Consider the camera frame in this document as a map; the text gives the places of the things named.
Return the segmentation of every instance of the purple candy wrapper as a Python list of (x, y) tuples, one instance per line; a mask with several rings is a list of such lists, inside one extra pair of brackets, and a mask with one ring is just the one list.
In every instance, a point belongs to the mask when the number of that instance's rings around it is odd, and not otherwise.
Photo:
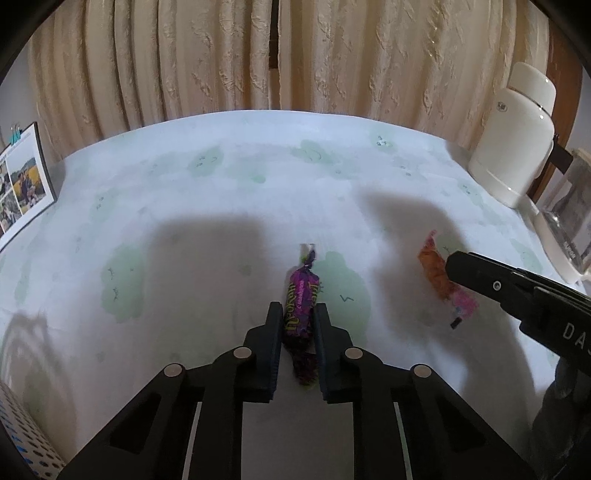
[(306, 351), (312, 340), (312, 309), (320, 288), (318, 275), (310, 271), (315, 258), (312, 249), (304, 266), (292, 273), (285, 304), (283, 344), (292, 356), (295, 376), (302, 385), (311, 384), (317, 377), (316, 355)]

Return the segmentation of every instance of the curtain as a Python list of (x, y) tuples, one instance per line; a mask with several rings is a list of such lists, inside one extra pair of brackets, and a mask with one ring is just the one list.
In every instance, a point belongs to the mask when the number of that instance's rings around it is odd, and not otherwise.
[(364, 116), (466, 148), (516, 61), (542, 72), (528, 0), (281, 0), (282, 109)]
[(29, 67), (56, 153), (198, 113), (268, 108), (271, 0), (66, 0)]

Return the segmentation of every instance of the blue binder clip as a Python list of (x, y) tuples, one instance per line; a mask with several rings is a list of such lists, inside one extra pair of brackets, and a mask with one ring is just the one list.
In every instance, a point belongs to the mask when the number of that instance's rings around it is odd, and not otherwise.
[(14, 124), (10, 131), (12, 132), (11, 136), (10, 136), (10, 144), (14, 145), (16, 142), (18, 142), (21, 139), (21, 126), (19, 124)]

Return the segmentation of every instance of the screw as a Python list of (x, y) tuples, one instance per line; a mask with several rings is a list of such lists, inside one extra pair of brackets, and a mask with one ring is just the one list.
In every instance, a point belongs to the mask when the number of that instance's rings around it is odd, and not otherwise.
[(167, 377), (177, 377), (183, 372), (183, 367), (179, 364), (170, 364), (164, 367), (164, 375)]
[(413, 371), (417, 377), (421, 378), (428, 378), (431, 376), (431, 373), (433, 373), (433, 371), (427, 365), (417, 365)]
[(234, 356), (236, 358), (244, 359), (248, 358), (252, 355), (252, 350), (250, 350), (247, 346), (239, 346), (236, 350), (234, 350)]
[(352, 346), (345, 350), (345, 357), (349, 358), (350, 360), (359, 360), (361, 357), (363, 357), (363, 350)]

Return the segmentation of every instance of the table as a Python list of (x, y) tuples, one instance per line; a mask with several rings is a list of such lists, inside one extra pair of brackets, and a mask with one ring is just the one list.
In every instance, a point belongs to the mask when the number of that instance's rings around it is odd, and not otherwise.
[[(239, 111), (153, 125), (51, 172), (58, 202), (0, 254), (1, 378), (70, 459), (160, 369), (240, 344), (316, 244), (333, 323), (388, 364), (431, 365), (514, 448), (557, 357), (480, 302), (456, 330), (417, 254), (433, 229), (560, 280), (523, 211), (442, 139), (367, 119)], [(303, 388), (246, 405), (243, 477), (352, 478), (351, 407)]]

